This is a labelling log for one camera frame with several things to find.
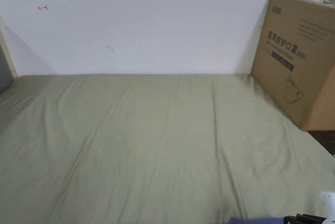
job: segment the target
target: brown cardboard box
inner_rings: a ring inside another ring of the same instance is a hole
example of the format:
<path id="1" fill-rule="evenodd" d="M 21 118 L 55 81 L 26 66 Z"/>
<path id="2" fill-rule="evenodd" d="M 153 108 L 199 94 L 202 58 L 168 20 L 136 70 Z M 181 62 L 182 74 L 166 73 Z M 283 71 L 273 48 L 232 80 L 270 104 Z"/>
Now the brown cardboard box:
<path id="1" fill-rule="evenodd" d="M 335 130 L 335 0 L 270 0 L 251 74 L 301 130 Z"/>

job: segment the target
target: mattress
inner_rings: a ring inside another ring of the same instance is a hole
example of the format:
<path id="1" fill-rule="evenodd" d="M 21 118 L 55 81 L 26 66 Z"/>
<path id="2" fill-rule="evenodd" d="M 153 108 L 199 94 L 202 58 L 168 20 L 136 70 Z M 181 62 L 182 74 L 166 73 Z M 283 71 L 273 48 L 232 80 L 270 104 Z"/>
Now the mattress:
<path id="1" fill-rule="evenodd" d="M 0 95 L 0 223 L 307 213 L 335 159 L 250 75 L 23 76 Z"/>

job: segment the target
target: printed logo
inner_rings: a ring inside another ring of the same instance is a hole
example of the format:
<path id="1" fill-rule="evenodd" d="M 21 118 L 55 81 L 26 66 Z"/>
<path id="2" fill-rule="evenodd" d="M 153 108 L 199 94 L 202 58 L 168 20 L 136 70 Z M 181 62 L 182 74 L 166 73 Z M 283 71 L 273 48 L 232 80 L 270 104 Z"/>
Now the printed logo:
<path id="1" fill-rule="evenodd" d="M 273 13 L 275 13 L 275 14 L 280 14 L 280 12 L 281 12 L 281 8 L 280 8 L 280 7 L 277 7 L 277 6 L 273 6 L 273 9 L 272 9 L 271 12 L 273 12 Z"/>

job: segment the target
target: bed sheet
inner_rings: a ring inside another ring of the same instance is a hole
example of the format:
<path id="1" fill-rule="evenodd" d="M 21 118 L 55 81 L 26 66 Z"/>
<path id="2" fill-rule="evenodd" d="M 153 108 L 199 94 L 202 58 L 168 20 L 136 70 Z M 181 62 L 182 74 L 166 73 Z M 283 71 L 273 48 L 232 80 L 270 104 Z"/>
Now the bed sheet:
<path id="1" fill-rule="evenodd" d="M 0 223 L 324 216 L 335 159 L 250 75 L 24 76 L 0 96 Z"/>

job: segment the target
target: white object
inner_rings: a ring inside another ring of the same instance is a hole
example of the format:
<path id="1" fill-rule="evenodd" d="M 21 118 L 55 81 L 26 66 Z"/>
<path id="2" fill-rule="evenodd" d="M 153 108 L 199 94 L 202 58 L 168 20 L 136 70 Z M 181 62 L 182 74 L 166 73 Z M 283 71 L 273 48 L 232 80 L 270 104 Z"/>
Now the white object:
<path id="1" fill-rule="evenodd" d="M 18 75 L 249 73 L 266 2 L 0 0 L 1 29 Z"/>
<path id="2" fill-rule="evenodd" d="M 320 198 L 326 206 L 327 219 L 323 224 L 334 224 L 335 222 L 335 193 L 323 191 Z"/>

